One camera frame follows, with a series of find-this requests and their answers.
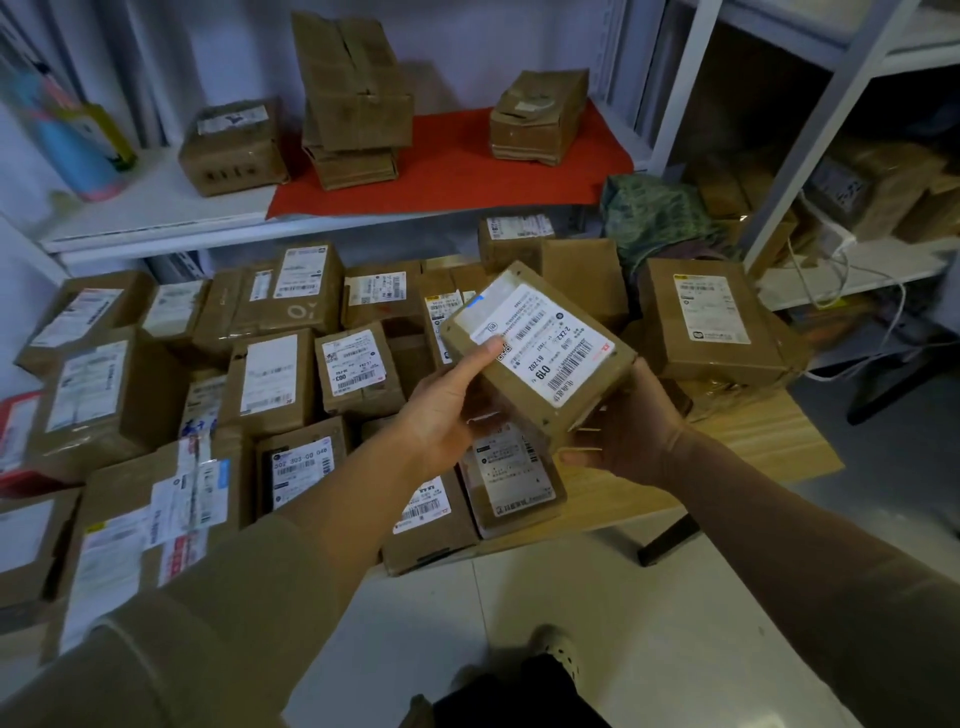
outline white label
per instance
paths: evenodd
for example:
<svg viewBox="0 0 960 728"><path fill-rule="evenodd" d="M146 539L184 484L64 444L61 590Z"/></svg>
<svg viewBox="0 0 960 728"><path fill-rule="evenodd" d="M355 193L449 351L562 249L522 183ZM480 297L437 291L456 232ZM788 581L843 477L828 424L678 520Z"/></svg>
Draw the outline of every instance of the white label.
<svg viewBox="0 0 960 728"><path fill-rule="evenodd" d="M30 346L52 349L83 338L121 293L120 288L85 288L36 335Z"/></svg>
<svg viewBox="0 0 960 728"><path fill-rule="evenodd" d="M404 301L407 298L407 272L380 273L376 276L360 276L347 279L350 287L347 305L367 305L368 303L389 303Z"/></svg>
<svg viewBox="0 0 960 728"><path fill-rule="evenodd" d="M206 556L206 536L208 528L199 531L190 531L185 536L178 536L173 541L163 545L160 554L160 574L156 585L162 587L174 576L192 567Z"/></svg>
<svg viewBox="0 0 960 728"><path fill-rule="evenodd" d="M693 341L749 344L750 337L723 276L674 276L684 312L686 333Z"/></svg>
<svg viewBox="0 0 960 728"><path fill-rule="evenodd" d="M546 215L489 217L487 230L490 231L491 240L517 240L521 237L546 237L553 234L553 226Z"/></svg>
<svg viewBox="0 0 960 728"><path fill-rule="evenodd" d="M50 524L54 501L0 513L0 573L32 564Z"/></svg>
<svg viewBox="0 0 960 728"><path fill-rule="evenodd" d="M202 280L161 285L156 291L147 317L143 320L143 327L153 336L176 336L184 333L203 286Z"/></svg>
<svg viewBox="0 0 960 728"><path fill-rule="evenodd" d="M274 510L333 473L333 441L324 437L273 455Z"/></svg>
<svg viewBox="0 0 960 728"><path fill-rule="evenodd" d="M324 360L334 397L387 380L387 368L369 329L326 342Z"/></svg>
<svg viewBox="0 0 960 728"><path fill-rule="evenodd" d="M318 296L324 281L326 245L312 248L291 248L283 256L280 275L276 277L275 299Z"/></svg>
<svg viewBox="0 0 960 728"><path fill-rule="evenodd" d="M20 470L38 404L40 395L18 400L11 405L3 437L0 437L0 475Z"/></svg>
<svg viewBox="0 0 960 728"><path fill-rule="evenodd" d="M127 342L118 341L67 359L57 382L47 432L116 412L126 355Z"/></svg>
<svg viewBox="0 0 960 728"><path fill-rule="evenodd" d="M190 384L180 420L180 437L216 430L226 384L227 375L212 376Z"/></svg>
<svg viewBox="0 0 960 728"><path fill-rule="evenodd" d="M90 625L136 595L146 539L143 509L90 526L70 588L60 653L83 641Z"/></svg>
<svg viewBox="0 0 960 728"><path fill-rule="evenodd" d="M473 452L495 516L557 497L540 457L515 427L504 425L475 440Z"/></svg>
<svg viewBox="0 0 960 728"><path fill-rule="evenodd" d="M410 498L403 515L394 526L394 533L403 533L419 525L430 523L450 512L450 501L446 499L443 480L437 476L423 483Z"/></svg>
<svg viewBox="0 0 960 728"><path fill-rule="evenodd" d="M823 157L810 175L810 184L850 214L867 184L846 164Z"/></svg>
<svg viewBox="0 0 960 728"><path fill-rule="evenodd" d="M251 301L263 301L270 295L270 281L273 277L273 271L256 272L253 276L253 286L250 289Z"/></svg>
<svg viewBox="0 0 960 728"><path fill-rule="evenodd" d="M442 293L440 296L427 296L423 300L426 302L426 310L430 314L430 323L433 325L433 335L437 337L437 346L440 348L441 358L444 364L452 364L453 358L450 356L450 352L446 350L444 340L440 338L440 326L460 310L460 307L464 304L464 297L460 295L460 291L455 291L454 293Z"/></svg>
<svg viewBox="0 0 960 728"><path fill-rule="evenodd" d="M240 415L297 401L297 336L250 344L240 397Z"/></svg>
<svg viewBox="0 0 960 728"><path fill-rule="evenodd" d="M203 135L224 132L227 129L239 129L240 127L248 127L250 124L259 124L269 118L270 114L267 113L267 108L262 105L242 111L231 111L220 116L214 116L212 119L201 119L197 122L197 133Z"/></svg>
<svg viewBox="0 0 960 728"><path fill-rule="evenodd" d="M554 407L563 406L613 353L613 342L521 283L470 338L482 344L506 339L498 357Z"/></svg>

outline hand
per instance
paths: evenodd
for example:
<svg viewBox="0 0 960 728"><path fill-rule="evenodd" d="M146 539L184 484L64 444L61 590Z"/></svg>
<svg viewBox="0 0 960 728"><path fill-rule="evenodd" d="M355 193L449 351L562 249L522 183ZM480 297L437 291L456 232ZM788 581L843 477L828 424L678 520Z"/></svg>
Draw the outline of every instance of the hand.
<svg viewBox="0 0 960 728"><path fill-rule="evenodd" d="M565 465L597 468L634 483L669 490L670 459L692 432L645 359L634 362L630 383L597 409L560 452Z"/></svg>
<svg viewBox="0 0 960 728"><path fill-rule="evenodd" d="M494 414L477 422L469 419L493 412L489 398L468 388L483 369L503 352L503 337L494 336L470 352L448 372L423 379L391 428L414 455L426 482L450 470L479 437L489 435L506 421Z"/></svg>

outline red cloth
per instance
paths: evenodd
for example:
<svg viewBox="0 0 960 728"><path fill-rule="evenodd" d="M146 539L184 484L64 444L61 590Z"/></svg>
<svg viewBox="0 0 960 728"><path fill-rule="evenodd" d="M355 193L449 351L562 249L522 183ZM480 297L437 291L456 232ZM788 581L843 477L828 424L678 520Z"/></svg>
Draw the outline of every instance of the red cloth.
<svg viewBox="0 0 960 728"><path fill-rule="evenodd" d="M580 132L556 167L494 159L490 109L414 117L414 145L400 150L398 180L326 192L310 164L276 189L267 217L375 215L527 205L596 205L608 175L632 172L630 156L588 103Z"/></svg>

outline shoe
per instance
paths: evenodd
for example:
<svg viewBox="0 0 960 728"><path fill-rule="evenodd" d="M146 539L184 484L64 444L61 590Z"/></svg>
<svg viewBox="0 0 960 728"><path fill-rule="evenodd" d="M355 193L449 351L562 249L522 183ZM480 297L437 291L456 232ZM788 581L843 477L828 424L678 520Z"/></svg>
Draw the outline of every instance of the shoe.
<svg viewBox="0 0 960 728"><path fill-rule="evenodd" d="M584 680L584 674L580 667L580 652L577 645L560 627L552 624L545 624L534 632L530 640L531 657L541 654L550 655L554 660L560 663L566 670L566 674L573 680L573 685L579 691L580 685Z"/></svg>

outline black pants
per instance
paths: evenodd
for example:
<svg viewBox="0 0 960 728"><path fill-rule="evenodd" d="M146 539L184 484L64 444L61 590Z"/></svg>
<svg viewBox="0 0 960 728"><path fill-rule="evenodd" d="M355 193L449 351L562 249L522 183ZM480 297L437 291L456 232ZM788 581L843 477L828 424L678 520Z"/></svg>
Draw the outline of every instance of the black pants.
<svg viewBox="0 0 960 728"><path fill-rule="evenodd" d="M573 680L550 655L523 661L520 679L484 675L433 706L436 728L576 726L610 728L577 694Z"/></svg>

